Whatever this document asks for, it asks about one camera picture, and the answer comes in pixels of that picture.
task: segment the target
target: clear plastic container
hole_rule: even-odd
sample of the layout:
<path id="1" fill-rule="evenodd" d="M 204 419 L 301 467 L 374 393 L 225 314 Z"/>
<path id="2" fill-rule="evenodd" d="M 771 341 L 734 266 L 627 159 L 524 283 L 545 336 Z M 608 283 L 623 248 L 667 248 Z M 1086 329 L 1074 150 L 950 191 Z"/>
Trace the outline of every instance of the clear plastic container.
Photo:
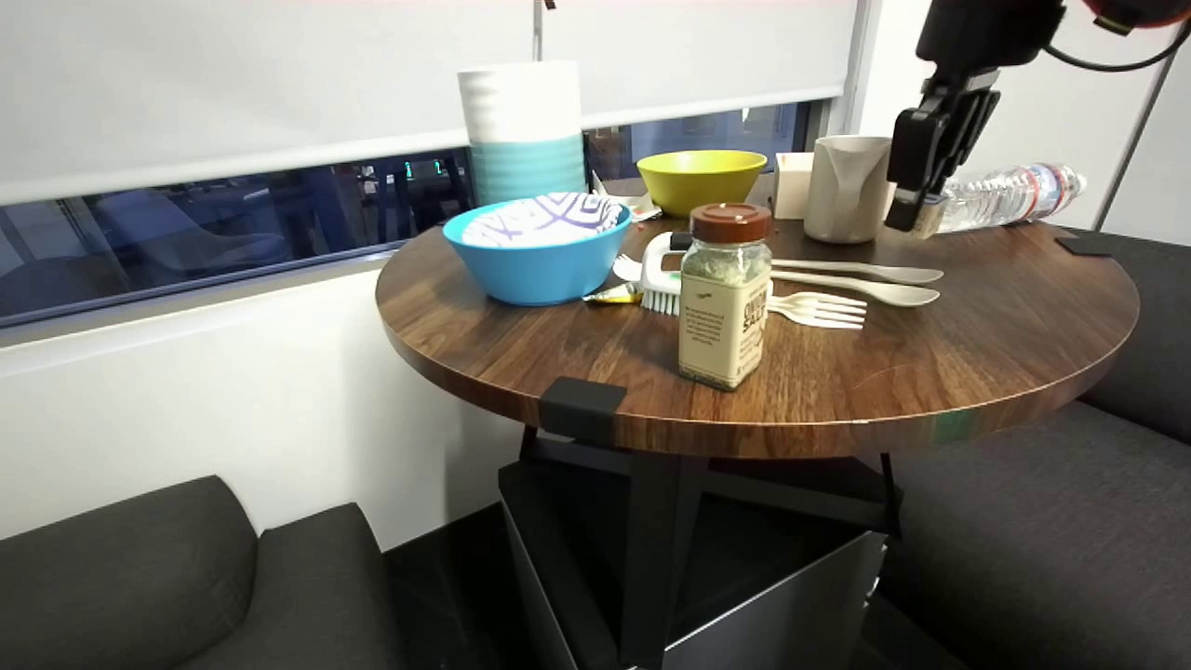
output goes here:
<path id="1" fill-rule="evenodd" d="M 952 180 L 943 187 L 933 236 L 1046 221 L 1069 207 L 1086 180 L 1060 164 L 1028 164 L 987 180 Z"/>
<path id="2" fill-rule="evenodd" d="M 680 258 L 679 367 L 714 388 L 737 388 L 765 360 L 771 294 L 771 211 L 705 204 L 694 211 L 694 248 Z"/>

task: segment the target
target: white cup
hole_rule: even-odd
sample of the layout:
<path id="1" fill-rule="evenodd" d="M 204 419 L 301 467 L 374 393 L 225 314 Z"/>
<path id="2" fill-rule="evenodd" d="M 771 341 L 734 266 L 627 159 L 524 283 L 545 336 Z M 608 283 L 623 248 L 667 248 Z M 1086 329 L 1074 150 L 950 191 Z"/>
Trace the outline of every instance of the white cup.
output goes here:
<path id="1" fill-rule="evenodd" d="M 776 221 L 806 221 L 817 154 L 778 154 Z"/>
<path id="2" fill-rule="evenodd" d="M 806 236 L 818 241 L 873 241 L 890 211 L 890 138 L 828 134 L 817 142 Z"/>
<path id="3" fill-rule="evenodd" d="M 546 142 L 580 134 L 580 76 L 571 58 L 460 70 L 469 142 Z"/>
<path id="4" fill-rule="evenodd" d="M 579 62 L 469 67 L 460 94 L 476 204 L 587 191 Z"/>

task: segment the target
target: jar lid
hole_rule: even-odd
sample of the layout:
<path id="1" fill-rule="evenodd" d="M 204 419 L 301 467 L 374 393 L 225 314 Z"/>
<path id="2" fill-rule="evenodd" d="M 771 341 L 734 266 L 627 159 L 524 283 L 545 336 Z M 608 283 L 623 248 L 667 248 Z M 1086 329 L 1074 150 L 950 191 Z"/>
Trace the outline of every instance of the jar lid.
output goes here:
<path id="1" fill-rule="evenodd" d="M 771 236 L 771 207 L 756 207 L 746 201 L 714 201 L 694 207 L 688 227 L 705 241 L 756 241 Z"/>

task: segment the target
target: table base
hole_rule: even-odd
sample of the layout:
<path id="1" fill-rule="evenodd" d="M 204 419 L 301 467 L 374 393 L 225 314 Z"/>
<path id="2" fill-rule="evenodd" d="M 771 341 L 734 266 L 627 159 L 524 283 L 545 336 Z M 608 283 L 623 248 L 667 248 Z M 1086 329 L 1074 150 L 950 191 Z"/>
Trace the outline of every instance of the table base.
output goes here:
<path id="1" fill-rule="evenodd" d="M 884 522 L 884 477 L 868 481 L 880 496 L 839 506 L 791 477 L 746 481 L 546 438 L 508 467 L 504 509 L 545 666 L 849 666 L 884 570 L 888 531 L 863 524 Z"/>

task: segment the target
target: window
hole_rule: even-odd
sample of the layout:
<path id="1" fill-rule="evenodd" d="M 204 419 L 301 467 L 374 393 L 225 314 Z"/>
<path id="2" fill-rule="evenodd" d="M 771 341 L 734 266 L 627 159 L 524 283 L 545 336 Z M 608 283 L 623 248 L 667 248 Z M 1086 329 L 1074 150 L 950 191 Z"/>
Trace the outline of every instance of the window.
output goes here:
<path id="1" fill-rule="evenodd" d="M 808 145 L 817 103 L 778 103 L 586 134 L 600 180 L 636 180 L 667 150 Z M 0 329 L 390 248 L 472 204 L 469 154 L 120 191 L 0 207 Z"/>

